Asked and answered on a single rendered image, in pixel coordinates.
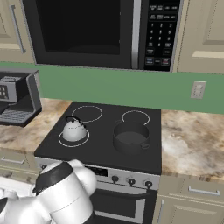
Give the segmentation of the dark grey cooking pot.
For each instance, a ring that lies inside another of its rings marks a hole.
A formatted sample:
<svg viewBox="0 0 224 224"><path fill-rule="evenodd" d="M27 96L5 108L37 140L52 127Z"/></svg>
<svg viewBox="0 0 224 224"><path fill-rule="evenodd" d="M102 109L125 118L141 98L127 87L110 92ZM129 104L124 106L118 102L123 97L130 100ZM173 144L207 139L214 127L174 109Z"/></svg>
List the dark grey cooking pot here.
<svg viewBox="0 0 224 224"><path fill-rule="evenodd" d="M118 120L113 129L113 146L125 155L139 155L150 148L150 131L140 122Z"/></svg>

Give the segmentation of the black oven door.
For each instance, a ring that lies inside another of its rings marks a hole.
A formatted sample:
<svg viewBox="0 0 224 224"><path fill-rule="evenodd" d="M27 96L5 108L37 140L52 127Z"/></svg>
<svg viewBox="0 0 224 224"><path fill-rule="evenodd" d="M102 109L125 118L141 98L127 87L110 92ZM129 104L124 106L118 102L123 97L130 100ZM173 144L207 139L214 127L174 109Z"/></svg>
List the black oven door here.
<svg viewBox="0 0 224 224"><path fill-rule="evenodd" d="M145 199L131 199L95 192L90 197L94 207L94 224L152 224L158 193L154 190L140 193L150 195Z"/></svg>

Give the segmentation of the beige wall socket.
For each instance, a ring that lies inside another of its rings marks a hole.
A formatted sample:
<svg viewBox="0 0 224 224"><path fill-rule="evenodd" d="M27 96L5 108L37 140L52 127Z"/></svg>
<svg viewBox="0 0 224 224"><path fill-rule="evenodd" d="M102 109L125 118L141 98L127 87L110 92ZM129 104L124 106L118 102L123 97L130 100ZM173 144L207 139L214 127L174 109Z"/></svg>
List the beige wall socket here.
<svg viewBox="0 0 224 224"><path fill-rule="evenodd" d="M200 99L201 100L203 98L203 95L204 95L206 84L207 83L205 81L195 80L193 82L193 85L192 85L191 97L193 99Z"/></svg>

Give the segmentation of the black microwave door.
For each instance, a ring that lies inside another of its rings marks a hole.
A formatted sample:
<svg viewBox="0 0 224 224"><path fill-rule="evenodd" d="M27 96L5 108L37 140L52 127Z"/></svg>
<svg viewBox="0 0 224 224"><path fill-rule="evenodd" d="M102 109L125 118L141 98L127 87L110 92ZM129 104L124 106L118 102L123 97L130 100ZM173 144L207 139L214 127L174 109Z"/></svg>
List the black microwave door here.
<svg viewBox="0 0 224 224"><path fill-rule="evenodd" d="M134 0L22 0L41 65L131 67Z"/></svg>

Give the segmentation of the beige drawer front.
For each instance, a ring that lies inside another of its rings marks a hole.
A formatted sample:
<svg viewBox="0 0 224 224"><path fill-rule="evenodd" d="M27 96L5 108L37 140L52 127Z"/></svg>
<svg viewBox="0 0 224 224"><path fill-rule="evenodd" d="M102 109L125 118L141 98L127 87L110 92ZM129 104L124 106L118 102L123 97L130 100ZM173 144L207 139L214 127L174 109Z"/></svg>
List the beige drawer front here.
<svg viewBox="0 0 224 224"><path fill-rule="evenodd" d="M13 164L0 160L1 167L11 168L22 172L39 173L35 158L32 153L22 152L20 150L0 149L0 158L6 157L13 160L24 160L23 164Z"/></svg>
<svg viewBox="0 0 224 224"><path fill-rule="evenodd" d="M188 186L191 186L194 189L211 192L219 190L220 196L188 192ZM188 200L211 202L224 206L224 185L215 182L201 181L197 180L196 178L178 178L162 175L159 182L158 194Z"/></svg>

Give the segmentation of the beige base cupboard door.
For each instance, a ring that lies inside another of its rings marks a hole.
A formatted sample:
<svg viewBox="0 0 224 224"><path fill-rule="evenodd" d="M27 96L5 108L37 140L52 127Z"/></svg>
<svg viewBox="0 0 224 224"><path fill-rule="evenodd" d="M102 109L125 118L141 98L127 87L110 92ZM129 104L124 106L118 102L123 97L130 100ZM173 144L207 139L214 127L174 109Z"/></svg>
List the beige base cupboard door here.
<svg viewBox="0 0 224 224"><path fill-rule="evenodd" d="M163 196L157 197L152 224L158 224L161 200L164 208L160 224L224 224L224 206Z"/></svg>

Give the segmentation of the black stove with silver front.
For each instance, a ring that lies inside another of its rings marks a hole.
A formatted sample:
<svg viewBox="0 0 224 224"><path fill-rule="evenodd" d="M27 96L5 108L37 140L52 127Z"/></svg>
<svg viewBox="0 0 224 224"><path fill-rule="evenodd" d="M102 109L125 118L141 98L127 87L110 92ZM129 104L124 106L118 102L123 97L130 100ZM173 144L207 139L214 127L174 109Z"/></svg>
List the black stove with silver front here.
<svg viewBox="0 0 224 224"><path fill-rule="evenodd" d="M63 138L67 116L77 116L84 124L87 135L80 141ZM125 155L113 146L116 121L137 122L150 131L150 148L135 156ZM97 177L97 189L119 193L158 192L162 173L161 111L154 108L135 108L75 101L53 126L34 152L39 168L57 161L80 160ZM111 177L119 180L113 183ZM130 185L128 179L136 183ZM149 180L152 187L144 182Z"/></svg>

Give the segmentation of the beige wall cupboard door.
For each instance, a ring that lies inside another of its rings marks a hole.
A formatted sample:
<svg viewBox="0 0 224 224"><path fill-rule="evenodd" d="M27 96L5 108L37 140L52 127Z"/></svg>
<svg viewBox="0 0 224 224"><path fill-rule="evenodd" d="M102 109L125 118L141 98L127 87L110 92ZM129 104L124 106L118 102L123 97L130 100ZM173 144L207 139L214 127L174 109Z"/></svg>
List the beige wall cupboard door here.
<svg viewBox="0 0 224 224"><path fill-rule="evenodd" d="M14 4L17 24L26 53L22 54L11 19L9 6ZM22 0L0 0L0 61L34 63L32 43Z"/></svg>
<svg viewBox="0 0 224 224"><path fill-rule="evenodd" d="M224 0L189 0L179 72L224 74Z"/></svg>

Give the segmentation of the silver black coffee machine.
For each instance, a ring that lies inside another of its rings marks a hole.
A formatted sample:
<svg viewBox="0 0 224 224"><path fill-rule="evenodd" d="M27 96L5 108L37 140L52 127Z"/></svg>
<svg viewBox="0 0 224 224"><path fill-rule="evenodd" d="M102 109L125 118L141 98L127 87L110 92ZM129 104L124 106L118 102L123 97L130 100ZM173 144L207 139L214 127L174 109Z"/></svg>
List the silver black coffee machine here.
<svg viewBox="0 0 224 224"><path fill-rule="evenodd" d="M42 111L35 69L0 68L0 125L25 127Z"/></svg>

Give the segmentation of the black microwave oven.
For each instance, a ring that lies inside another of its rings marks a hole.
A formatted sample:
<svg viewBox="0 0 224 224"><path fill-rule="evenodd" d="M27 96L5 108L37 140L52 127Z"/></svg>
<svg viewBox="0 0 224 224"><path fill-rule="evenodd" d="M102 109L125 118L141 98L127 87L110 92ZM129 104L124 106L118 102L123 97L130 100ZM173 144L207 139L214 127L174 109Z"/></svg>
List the black microwave oven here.
<svg viewBox="0 0 224 224"><path fill-rule="evenodd" d="M183 0L142 0L138 69L172 70L173 52Z"/></svg>

